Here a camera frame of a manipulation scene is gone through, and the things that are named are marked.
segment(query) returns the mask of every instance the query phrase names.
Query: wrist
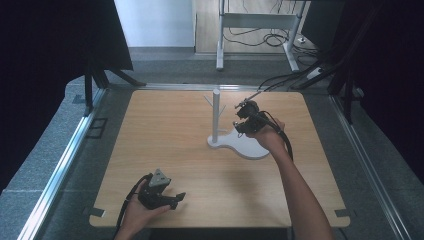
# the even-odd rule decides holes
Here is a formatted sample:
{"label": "wrist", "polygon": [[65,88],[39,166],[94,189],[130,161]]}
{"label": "wrist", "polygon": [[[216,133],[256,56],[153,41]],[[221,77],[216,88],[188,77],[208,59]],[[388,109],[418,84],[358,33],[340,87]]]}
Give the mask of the wrist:
{"label": "wrist", "polygon": [[121,227],[115,237],[115,240],[130,240],[135,236],[135,234],[136,233],[134,231]]}

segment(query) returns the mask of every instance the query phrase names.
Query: finger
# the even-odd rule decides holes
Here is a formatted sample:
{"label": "finger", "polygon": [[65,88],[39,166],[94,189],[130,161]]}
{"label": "finger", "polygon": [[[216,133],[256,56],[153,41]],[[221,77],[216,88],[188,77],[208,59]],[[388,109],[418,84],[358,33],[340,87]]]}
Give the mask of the finger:
{"label": "finger", "polygon": [[146,179],[143,179],[143,181],[141,181],[141,183],[138,184],[138,186],[137,186],[137,188],[136,188],[136,190],[135,190],[134,195],[132,196],[132,198],[138,199],[138,193],[141,192],[141,187],[143,187],[143,185],[145,183],[146,183]]}
{"label": "finger", "polygon": [[159,214],[162,214],[162,213],[169,211],[170,209],[171,209],[170,205],[165,205],[165,206],[158,207],[158,208],[151,210],[150,213],[152,214],[152,216],[157,216]]}

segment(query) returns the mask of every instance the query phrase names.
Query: wooden table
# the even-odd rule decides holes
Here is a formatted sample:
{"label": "wooden table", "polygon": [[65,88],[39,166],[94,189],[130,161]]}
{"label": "wooden table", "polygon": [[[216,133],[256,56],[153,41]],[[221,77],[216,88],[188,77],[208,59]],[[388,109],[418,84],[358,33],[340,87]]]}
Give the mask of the wooden table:
{"label": "wooden table", "polygon": [[[234,105],[253,92],[221,91],[219,127],[231,130]],[[133,93],[90,216],[93,226],[115,226],[123,200],[143,175],[160,168],[172,179],[163,195],[187,192],[175,211],[154,219],[149,227],[288,227],[291,221],[278,168],[272,156],[246,160],[230,149],[212,149],[212,91]],[[254,100],[286,123],[294,161],[322,205],[330,224],[345,227],[349,217],[339,189],[299,93],[266,92]]]}

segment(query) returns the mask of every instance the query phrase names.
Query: desk leg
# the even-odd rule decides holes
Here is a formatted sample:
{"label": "desk leg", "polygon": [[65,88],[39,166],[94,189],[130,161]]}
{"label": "desk leg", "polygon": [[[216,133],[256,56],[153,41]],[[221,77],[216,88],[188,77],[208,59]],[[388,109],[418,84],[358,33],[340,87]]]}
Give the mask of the desk leg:
{"label": "desk leg", "polygon": [[286,53],[287,60],[289,61],[290,67],[293,72],[298,72],[299,67],[297,66],[296,59],[293,56],[293,53],[291,52],[293,48],[294,39],[296,38],[297,31],[299,30],[300,21],[302,20],[302,14],[305,9],[306,1],[302,2],[302,6],[299,10],[299,12],[296,14],[296,19],[293,23],[293,28],[291,29],[292,32],[289,37],[289,41],[283,44],[284,52]]}
{"label": "desk leg", "polygon": [[224,69],[224,6],[225,0],[219,0],[219,39],[216,48],[216,70]]}

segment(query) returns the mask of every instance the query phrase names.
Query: vertical pole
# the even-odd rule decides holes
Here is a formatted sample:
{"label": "vertical pole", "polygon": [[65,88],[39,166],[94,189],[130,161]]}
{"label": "vertical pole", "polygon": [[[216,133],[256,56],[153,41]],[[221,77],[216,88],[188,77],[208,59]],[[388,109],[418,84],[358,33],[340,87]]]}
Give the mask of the vertical pole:
{"label": "vertical pole", "polygon": [[299,30],[300,21],[302,20],[303,10],[305,9],[306,1],[302,2],[300,10],[296,13],[296,18],[293,23],[292,34],[289,37],[289,42],[287,43],[287,50],[291,51],[296,38],[297,31]]}
{"label": "vertical pole", "polygon": [[224,40],[224,9],[225,0],[219,0],[219,40],[218,49],[222,49],[222,41]]}
{"label": "vertical pole", "polygon": [[212,142],[218,141],[218,122],[219,122],[219,97],[220,91],[215,88],[213,90],[213,120],[212,120]]}
{"label": "vertical pole", "polygon": [[225,0],[219,0],[219,37],[216,47],[216,69],[218,71],[224,69],[224,6]]}

